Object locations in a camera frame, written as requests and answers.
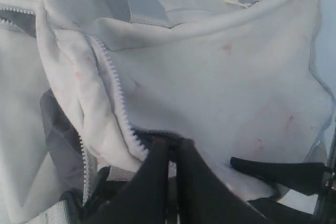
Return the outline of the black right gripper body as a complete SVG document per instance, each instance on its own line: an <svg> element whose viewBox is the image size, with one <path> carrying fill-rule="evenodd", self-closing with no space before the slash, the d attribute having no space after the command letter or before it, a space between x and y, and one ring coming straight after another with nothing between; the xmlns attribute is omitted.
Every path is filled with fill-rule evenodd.
<svg viewBox="0 0 336 224"><path fill-rule="evenodd" d="M326 191L316 194L318 199L312 214L266 198L250 203L273 223L335 223L335 136L325 166L328 168Z"/></svg>

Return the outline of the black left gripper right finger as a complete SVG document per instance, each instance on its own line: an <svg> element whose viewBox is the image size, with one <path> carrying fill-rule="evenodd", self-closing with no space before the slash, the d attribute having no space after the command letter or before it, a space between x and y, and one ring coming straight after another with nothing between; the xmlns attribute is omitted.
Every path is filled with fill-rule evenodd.
<svg viewBox="0 0 336 224"><path fill-rule="evenodd" d="M180 223L271 223L217 178L188 139L177 147L177 197Z"/></svg>

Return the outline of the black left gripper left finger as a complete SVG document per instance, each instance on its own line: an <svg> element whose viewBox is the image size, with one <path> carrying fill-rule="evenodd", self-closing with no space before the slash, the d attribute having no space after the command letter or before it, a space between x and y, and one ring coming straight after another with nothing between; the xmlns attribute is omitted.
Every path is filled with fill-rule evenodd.
<svg viewBox="0 0 336 224"><path fill-rule="evenodd" d="M165 223L169 145L155 138L140 169L84 223Z"/></svg>

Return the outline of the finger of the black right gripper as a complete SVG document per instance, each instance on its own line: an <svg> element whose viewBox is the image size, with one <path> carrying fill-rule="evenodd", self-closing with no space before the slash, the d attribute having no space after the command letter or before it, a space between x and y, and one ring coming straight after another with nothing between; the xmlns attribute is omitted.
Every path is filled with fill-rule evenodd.
<svg viewBox="0 0 336 224"><path fill-rule="evenodd" d="M230 165L243 174L281 184L304 195L326 191L328 168L324 163L263 163L232 157Z"/></svg>

